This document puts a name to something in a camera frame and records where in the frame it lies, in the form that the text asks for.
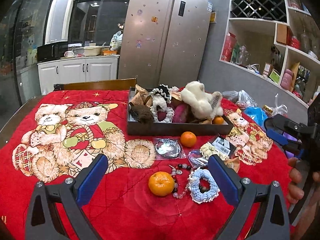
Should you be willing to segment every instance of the chair backrest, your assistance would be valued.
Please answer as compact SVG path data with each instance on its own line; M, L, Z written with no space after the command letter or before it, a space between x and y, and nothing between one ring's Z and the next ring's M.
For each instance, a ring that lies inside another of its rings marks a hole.
M70 84L55 84L54 91L59 90L129 90L130 87L135 87L136 78L130 79L115 79L94 82L81 82Z

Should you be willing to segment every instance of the kitchen cabinet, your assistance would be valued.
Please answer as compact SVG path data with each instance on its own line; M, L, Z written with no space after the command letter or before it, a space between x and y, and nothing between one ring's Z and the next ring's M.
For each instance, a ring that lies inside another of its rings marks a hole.
M86 62L86 81L102 81L115 79L117 75L117 59L92 59Z
M59 62L39 65L39 80L43 95L52 92L53 85L60 83Z
M60 61L59 76L61 84L86 82L85 59Z
M54 84L112 80L117 78L118 58L86 57L39 63L42 94L53 91Z

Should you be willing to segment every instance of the gray wall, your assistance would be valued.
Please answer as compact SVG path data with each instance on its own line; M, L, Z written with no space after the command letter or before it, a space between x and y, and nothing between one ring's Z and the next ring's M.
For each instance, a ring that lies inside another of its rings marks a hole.
M217 23L211 24L198 79L207 91L245 90L261 107L285 104L288 116L295 122L307 123L307 109L290 95L260 77L219 61L229 14L229 0L211 0L217 11Z

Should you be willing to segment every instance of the refrigerator door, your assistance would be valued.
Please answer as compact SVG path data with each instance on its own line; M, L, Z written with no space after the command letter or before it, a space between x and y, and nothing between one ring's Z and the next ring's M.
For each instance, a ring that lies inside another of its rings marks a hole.
M159 84L183 87L197 79L211 8L207 0L174 0Z
M168 31L171 10L170 0L130 0L120 52L119 79L136 77L142 87L158 86L161 70L158 60L162 60L159 51L165 45L162 38L167 35L164 31Z

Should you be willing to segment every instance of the shelving unit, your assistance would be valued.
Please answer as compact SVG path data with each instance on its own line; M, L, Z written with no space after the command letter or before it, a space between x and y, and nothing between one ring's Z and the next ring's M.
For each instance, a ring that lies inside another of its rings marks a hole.
M265 80L266 82L271 83L272 85L279 88L279 90L282 90L288 95L290 95L305 108L308 108L308 105L303 100L295 96L292 92L283 89L280 86L280 83L282 81L284 71L287 68L290 68L292 64L296 62L300 62L300 65L310 70L310 75L313 74L320 77L320 61L311 57L310 55L301 50L278 43L276 41L276 34L279 24L289 26L292 30L293 35L297 37L303 32L304 28L309 28L314 31L316 25L313 18L308 12L289 7L288 0L283 1L285 3L286 22L279 22L260 18L235 17L234 14L230 13L226 28L226 35L228 32L233 33L236 36L239 45L246 45L247 51L251 54L249 57L249 64L259 63L261 69L264 67L265 62L271 62L271 47L275 46L279 50L279 52L283 55L283 64L281 69L279 70L280 80L278 83L275 83L272 80L263 77L262 75L259 75L234 63L226 62L223 60L220 61L231 66L240 68L244 70L246 73L257 76ZM233 8L234 3L232 2L232 0L230 0L229 11L231 11ZM320 37L319 29L317 29L317 36ZM308 92L305 93L305 95L308 94L308 96L307 98L303 98L306 101L308 101L308 97L312 96L313 93L311 93L311 91L314 89L314 87L320 85L320 78L319 81L317 78L312 78L312 81L308 81L308 84L306 85L306 90L308 87Z

